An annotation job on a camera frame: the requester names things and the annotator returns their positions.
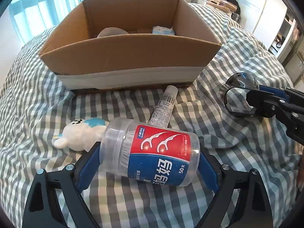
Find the black sunglasses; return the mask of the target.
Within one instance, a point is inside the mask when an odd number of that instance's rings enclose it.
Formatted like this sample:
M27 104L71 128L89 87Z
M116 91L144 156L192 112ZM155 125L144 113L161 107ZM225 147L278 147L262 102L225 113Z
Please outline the black sunglasses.
M246 101L251 90L259 90L259 84L253 76L240 72L233 74L219 89L219 97L226 110L236 118L250 117L255 108Z

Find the white blue plush toy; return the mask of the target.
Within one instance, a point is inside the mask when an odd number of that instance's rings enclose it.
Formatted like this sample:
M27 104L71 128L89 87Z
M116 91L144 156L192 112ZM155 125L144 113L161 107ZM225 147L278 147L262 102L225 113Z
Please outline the white blue plush toy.
M74 120L53 137L53 145L58 149L89 152L96 142L101 142L108 125L109 121L98 117Z

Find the white cream tube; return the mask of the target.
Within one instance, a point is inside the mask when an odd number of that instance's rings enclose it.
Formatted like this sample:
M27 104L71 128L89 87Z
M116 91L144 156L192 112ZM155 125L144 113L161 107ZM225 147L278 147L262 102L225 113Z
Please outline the white cream tube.
M148 124L160 128L167 128L172 116L178 88L173 85L167 86L156 105Z

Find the floss pick clear jar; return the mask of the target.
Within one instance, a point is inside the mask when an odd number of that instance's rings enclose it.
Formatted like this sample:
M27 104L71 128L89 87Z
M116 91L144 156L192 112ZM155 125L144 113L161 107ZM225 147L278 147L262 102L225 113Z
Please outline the floss pick clear jar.
M185 187L196 176L200 141L194 133L118 117L105 130L99 158L105 172L152 184Z

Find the blue cloud tissue pack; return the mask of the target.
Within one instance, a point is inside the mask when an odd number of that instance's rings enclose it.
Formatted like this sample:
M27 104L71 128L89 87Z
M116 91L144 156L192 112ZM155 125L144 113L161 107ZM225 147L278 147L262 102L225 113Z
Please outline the blue cloud tissue pack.
M161 26L155 26L153 27L152 34L155 35L170 35L174 36L175 32L172 28L166 28L166 27L161 27Z

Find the white louvred wardrobe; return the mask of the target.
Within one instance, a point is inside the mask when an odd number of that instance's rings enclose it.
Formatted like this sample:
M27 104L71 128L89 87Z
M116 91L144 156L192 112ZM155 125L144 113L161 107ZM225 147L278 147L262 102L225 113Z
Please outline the white louvred wardrobe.
M282 0L237 0L240 25L269 49L283 23L287 6Z

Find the checkered bed quilt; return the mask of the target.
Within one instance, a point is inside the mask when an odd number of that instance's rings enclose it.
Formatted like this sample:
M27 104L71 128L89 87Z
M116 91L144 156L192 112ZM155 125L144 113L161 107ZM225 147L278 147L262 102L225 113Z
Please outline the checkered bed quilt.
M296 198L299 154L285 127L275 118L230 116L219 88L236 72L246 72L263 85L291 87L275 56L261 42L223 13L200 5L222 47L194 84L178 93L170 125L175 132L139 126L134 151L173 151L186 131L237 170L256 168L262 175L278 226ZM20 227L26 197L39 168L56 170L79 154L52 145L55 135L72 120L127 117L148 121L161 91L108 92L75 97L40 60L38 52L51 30L26 43L1 90L1 207ZM101 227L194 227L212 200L212 191L196 176L187 187L144 183L100 170L84 200Z

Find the white dressing table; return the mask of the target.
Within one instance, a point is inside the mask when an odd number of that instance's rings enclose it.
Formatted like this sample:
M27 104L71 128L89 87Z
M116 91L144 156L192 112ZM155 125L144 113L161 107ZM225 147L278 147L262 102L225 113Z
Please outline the white dressing table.
M206 0L207 5L221 10L226 14L236 12L238 7L226 0Z

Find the black bag on table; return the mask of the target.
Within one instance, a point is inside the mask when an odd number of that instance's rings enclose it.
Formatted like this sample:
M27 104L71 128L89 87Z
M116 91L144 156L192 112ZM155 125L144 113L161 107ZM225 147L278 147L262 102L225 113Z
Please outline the black bag on table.
M235 5L237 7L236 13L238 15L241 14L241 9L240 9L240 6L239 6L239 3L237 2L237 0L226 0L226 1L228 1L228 2L232 3L233 5Z

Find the cardboard box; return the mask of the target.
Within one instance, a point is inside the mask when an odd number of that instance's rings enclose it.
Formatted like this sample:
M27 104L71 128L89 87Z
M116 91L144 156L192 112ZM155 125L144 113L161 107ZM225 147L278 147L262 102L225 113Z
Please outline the cardboard box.
M174 36L152 34L172 28ZM107 27L128 35L97 38ZM221 48L185 0L84 0L54 29L41 60L71 90L189 86Z

